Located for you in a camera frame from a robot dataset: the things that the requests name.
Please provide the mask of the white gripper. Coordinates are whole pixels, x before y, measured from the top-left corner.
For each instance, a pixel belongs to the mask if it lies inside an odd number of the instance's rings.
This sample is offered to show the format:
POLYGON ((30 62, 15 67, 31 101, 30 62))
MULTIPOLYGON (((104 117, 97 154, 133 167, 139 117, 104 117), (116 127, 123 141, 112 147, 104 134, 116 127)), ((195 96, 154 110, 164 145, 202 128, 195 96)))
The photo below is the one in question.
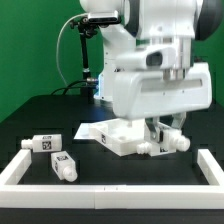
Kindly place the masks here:
POLYGON ((195 63, 180 80, 165 80, 161 71, 139 71, 119 72, 114 81, 114 114, 127 120, 149 118, 146 125, 153 141, 160 140, 160 129, 159 120, 152 117, 173 114, 171 127, 181 129, 185 112, 208 108, 211 101, 207 63, 195 63))

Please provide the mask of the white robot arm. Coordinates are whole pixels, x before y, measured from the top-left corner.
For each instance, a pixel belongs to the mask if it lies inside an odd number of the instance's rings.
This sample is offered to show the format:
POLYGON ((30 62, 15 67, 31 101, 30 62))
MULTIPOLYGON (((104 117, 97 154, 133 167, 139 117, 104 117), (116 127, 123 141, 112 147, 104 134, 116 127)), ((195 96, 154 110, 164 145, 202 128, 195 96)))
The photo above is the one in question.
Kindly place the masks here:
POLYGON ((146 122, 160 140, 158 120, 179 129, 190 111, 212 101, 206 62, 192 58, 192 43, 208 39, 223 19, 222 0, 80 0, 87 21, 103 36, 104 68, 95 97, 116 117, 146 122))

